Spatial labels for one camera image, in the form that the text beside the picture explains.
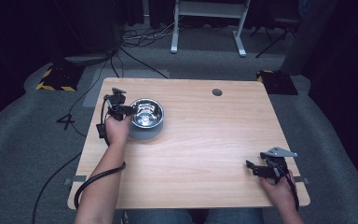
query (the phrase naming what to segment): table leg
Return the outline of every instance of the table leg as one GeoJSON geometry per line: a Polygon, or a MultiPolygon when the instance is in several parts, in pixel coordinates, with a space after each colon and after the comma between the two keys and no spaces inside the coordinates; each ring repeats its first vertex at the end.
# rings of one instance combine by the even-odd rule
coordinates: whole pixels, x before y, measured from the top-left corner
{"type": "Polygon", "coordinates": [[[179,0],[175,3],[174,27],[172,34],[171,53],[177,53],[179,39],[179,0]]]}

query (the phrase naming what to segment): table top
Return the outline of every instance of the table top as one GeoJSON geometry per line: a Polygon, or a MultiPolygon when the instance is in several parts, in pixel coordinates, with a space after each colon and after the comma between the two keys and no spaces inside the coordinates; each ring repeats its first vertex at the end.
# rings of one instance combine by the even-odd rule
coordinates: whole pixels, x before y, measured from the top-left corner
{"type": "MultiPolygon", "coordinates": [[[[100,122],[103,97],[112,94],[112,87],[127,92],[125,105],[149,98],[165,113],[159,135],[143,141],[129,138],[117,208],[271,206],[245,161],[265,165],[260,152],[290,148],[262,83],[107,78],[76,175],[89,177],[106,150],[95,125],[100,122]],[[223,94],[213,95],[214,89],[223,94]]],[[[300,176],[295,160],[286,162],[294,176],[300,176]]],[[[68,199],[72,209],[81,184],[72,186],[68,199]]],[[[308,205],[304,183],[296,185],[300,205],[308,205]]]]}

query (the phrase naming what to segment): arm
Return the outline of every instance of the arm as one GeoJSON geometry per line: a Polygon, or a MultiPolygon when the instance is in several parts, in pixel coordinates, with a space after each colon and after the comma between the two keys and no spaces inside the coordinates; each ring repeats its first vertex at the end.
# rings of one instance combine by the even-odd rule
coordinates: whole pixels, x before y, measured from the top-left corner
{"type": "MultiPolygon", "coordinates": [[[[290,179],[295,184],[293,174],[291,171],[290,179]]],[[[276,185],[270,185],[266,178],[259,177],[260,184],[266,191],[272,204],[278,209],[284,224],[303,224],[300,214],[296,210],[295,199],[293,198],[292,191],[290,190],[289,183],[286,178],[281,180],[276,185]]]]}
{"type": "MultiPolygon", "coordinates": [[[[120,167],[129,134],[130,116],[122,121],[109,117],[105,121],[110,146],[91,176],[120,167]]],[[[86,187],[82,193],[75,223],[109,223],[113,221],[121,172],[105,176],[86,187]]]]}

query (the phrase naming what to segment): human hand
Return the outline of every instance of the human hand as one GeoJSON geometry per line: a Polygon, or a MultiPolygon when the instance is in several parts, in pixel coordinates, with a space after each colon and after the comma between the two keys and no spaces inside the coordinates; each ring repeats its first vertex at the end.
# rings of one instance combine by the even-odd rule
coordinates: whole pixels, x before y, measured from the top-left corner
{"type": "Polygon", "coordinates": [[[122,121],[109,117],[105,120],[106,135],[110,144],[126,144],[130,132],[131,116],[122,121]]]}
{"type": "MultiPolygon", "coordinates": [[[[290,170],[289,175],[292,183],[296,185],[292,171],[290,170]]],[[[260,180],[261,186],[266,191],[272,204],[278,209],[280,213],[296,212],[296,202],[290,189],[290,185],[285,177],[281,178],[281,180],[276,185],[271,185],[266,178],[258,178],[260,180]]]]}

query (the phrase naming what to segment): metal bowl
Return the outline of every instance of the metal bowl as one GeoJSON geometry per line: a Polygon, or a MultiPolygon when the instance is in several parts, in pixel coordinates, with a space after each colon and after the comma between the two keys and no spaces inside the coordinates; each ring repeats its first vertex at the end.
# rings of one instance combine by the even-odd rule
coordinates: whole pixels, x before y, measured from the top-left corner
{"type": "Polygon", "coordinates": [[[132,114],[131,122],[144,129],[151,129],[158,126],[164,118],[162,106],[151,99],[139,99],[131,104],[136,113],[132,114]]]}

